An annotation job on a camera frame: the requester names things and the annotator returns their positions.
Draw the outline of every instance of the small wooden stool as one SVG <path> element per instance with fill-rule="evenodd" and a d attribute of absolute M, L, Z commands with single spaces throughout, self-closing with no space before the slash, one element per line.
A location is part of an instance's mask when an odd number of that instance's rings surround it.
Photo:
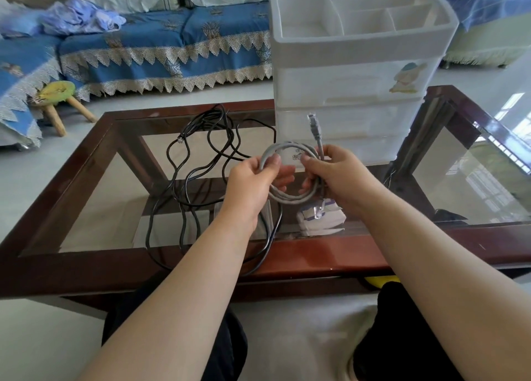
<path fill-rule="evenodd" d="M 74 92 L 76 90 L 75 84 L 68 82 L 67 80 L 59 80 L 57 82 L 51 82 L 44 87 L 37 95 L 33 98 L 32 102 L 37 107 L 42 108 L 43 112 L 46 114 L 54 128 L 56 129 L 59 136 L 66 135 L 66 129 L 57 114 L 57 110 L 54 105 L 59 102 L 67 102 L 72 107 L 77 109 L 83 116 L 90 122 L 96 122 L 98 119 L 94 114 L 92 114 L 83 104 L 78 102 L 74 98 Z"/>

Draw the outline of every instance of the tangled black cable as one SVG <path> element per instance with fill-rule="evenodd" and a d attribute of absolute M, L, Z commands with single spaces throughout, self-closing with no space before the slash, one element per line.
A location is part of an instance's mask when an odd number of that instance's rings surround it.
<path fill-rule="evenodd" d="M 222 178 L 225 184 L 227 183 L 227 177 L 225 176 L 225 169 L 227 167 L 227 164 L 230 160 L 236 160 L 236 161 L 243 161 L 246 158 L 249 158 L 250 156 L 247 156 L 243 153 L 241 153 L 238 149 L 242 143 L 242 138 L 240 136 L 239 128 L 240 124 L 246 121 L 254 121 L 257 122 L 264 127 L 270 128 L 273 131 L 274 134 L 274 143 L 277 141 L 277 131 L 274 127 L 267 125 L 263 123 L 262 121 L 256 120 L 254 118 L 246 118 L 242 120 L 236 127 L 234 127 L 234 122 L 231 117 L 228 116 L 228 112 L 225 110 L 225 108 L 221 104 L 216 104 L 211 109 L 198 114 L 195 116 L 181 131 L 181 134 L 177 137 L 176 140 L 172 141 L 168 147 L 166 148 L 166 158 L 174 168 L 174 173 L 171 179 L 168 182 L 168 185 L 163 190 L 163 192 L 159 195 L 157 198 L 155 204 L 153 205 L 153 208 L 151 209 L 151 213 L 149 215 L 149 224 L 148 224 L 148 231 L 145 235 L 145 248 L 148 251 L 149 256 L 151 259 L 161 268 L 165 270 L 172 270 L 173 268 L 169 267 L 168 265 L 162 263 L 159 261 L 152 253 L 151 246 L 150 246 L 150 237 L 151 237 L 151 231 L 153 228 L 153 219 L 156 215 L 156 213 L 163 208 L 165 204 L 167 204 L 172 198 L 179 204 L 179 207 L 181 209 L 181 214 L 183 216 L 183 226 L 181 229 L 181 236 L 179 237 L 179 249 L 181 250 L 181 253 L 184 255 L 186 251 L 183 249 L 184 245 L 184 236 L 185 236 L 185 230 L 186 230 L 186 211 L 185 208 L 189 209 L 189 212 L 191 212 L 192 217 L 194 218 L 194 221 L 196 222 L 196 239 L 199 238 L 201 235 L 201 225 L 199 223 L 199 219 L 196 215 L 196 209 L 202 208 L 205 206 L 213 205 L 218 202 L 222 202 L 223 198 L 216 199 L 210 202 L 202 201 L 201 203 L 193 203 L 190 201 L 190 197 L 188 195 L 188 184 L 190 181 L 197 180 L 198 178 L 201 178 L 205 174 L 207 174 L 210 170 L 214 168 L 214 166 L 219 162 L 219 160 L 222 157 L 226 157 L 227 160 L 223 164 L 222 167 Z M 210 134 L 214 130 L 224 130 L 227 134 L 227 142 L 224 144 L 223 148 L 221 150 L 217 150 L 216 147 L 212 144 L 212 141 L 210 140 Z M 179 170 L 183 167 L 183 165 L 188 161 L 190 158 L 190 147 L 188 145 L 187 138 L 191 136 L 196 131 L 207 131 L 207 142 L 210 145 L 210 147 L 216 152 L 216 156 L 206 165 L 195 168 L 191 170 L 188 175 L 185 177 L 182 185 L 178 187 L 177 182 L 177 175 L 179 173 Z M 234 146 L 233 142 L 235 139 L 235 134 L 237 138 L 237 143 Z M 169 155 L 169 151 L 171 147 L 176 143 L 184 143 L 186 146 L 186 157 L 184 160 L 177 166 L 175 162 L 171 159 Z M 232 149 L 230 154 L 226 154 L 225 151 L 229 148 Z M 275 234 L 280 226 L 280 221 L 282 219 L 282 205 L 278 204 L 278 218 L 275 223 L 275 226 L 270 230 L 268 229 L 268 224 L 266 222 L 266 219 L 264 218 L 262 212 L 260 212 L 260 219 L 262 220 L 262 223 L 264 225 L 265 229 L 265 245 L 264 247 L 253 254 L 250 257 L 247 257 L 244 259 L 244 263 L 250 262 L 254 259 L 260 258 L 258 263 L 248 272 L 242 274 L 241 276 L 247 276 L 252 273 L 254 273 L 260 265 L 264 262 L 265 258 L 267 257 L 269 250 L 271 248 L 271 244 L 273 243 L 273 240 L 275 238 Z"/>

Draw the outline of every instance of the forearm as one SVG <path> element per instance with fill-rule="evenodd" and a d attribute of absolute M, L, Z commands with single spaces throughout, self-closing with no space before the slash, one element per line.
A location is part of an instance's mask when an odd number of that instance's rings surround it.
<path fill-rule="evenodd" d="M 251 231 L 230 213 L 220 214 L 80 379 L 199 381 Z"/>
<path fill-rule="evenodd" d="M 531 298 L 388 191 L 363 218 L 467 380 L 528 379 Z"/>

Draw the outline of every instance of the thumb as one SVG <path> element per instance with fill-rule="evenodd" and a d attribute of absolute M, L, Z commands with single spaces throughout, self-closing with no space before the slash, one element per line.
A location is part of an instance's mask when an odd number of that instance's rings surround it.
<path fill-rule="evenodd" d="M 325 178 L 327 176 L 330 163 L 323 162 L 322 160 L 315 159 L 314 157 L 309 157 L 308 155 L 301 156 L 301 163 L 310 173 L 313 173 L 321 178 Z"/>
<path fill-rule="evenodd" d="M 278 175 L 281 163 L 282 160 L 280 159 L 280 156 L 275 153 L 267 159 L 266 165 L 258 175 L 271 184 Z"/>

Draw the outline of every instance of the white plastic drawer organizer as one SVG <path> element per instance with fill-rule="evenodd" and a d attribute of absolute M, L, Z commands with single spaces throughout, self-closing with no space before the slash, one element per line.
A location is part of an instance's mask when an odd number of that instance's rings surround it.
<path fill-rule="evenodd" d="M 270 0 L 270 8 L 279 139 L 310 141 L 301 131 L 314 112 L 325 142 L 366 164 L 394 160 L 402 141 L 370 138 L 407 135 L 458 26 L 448 3 Z"/>

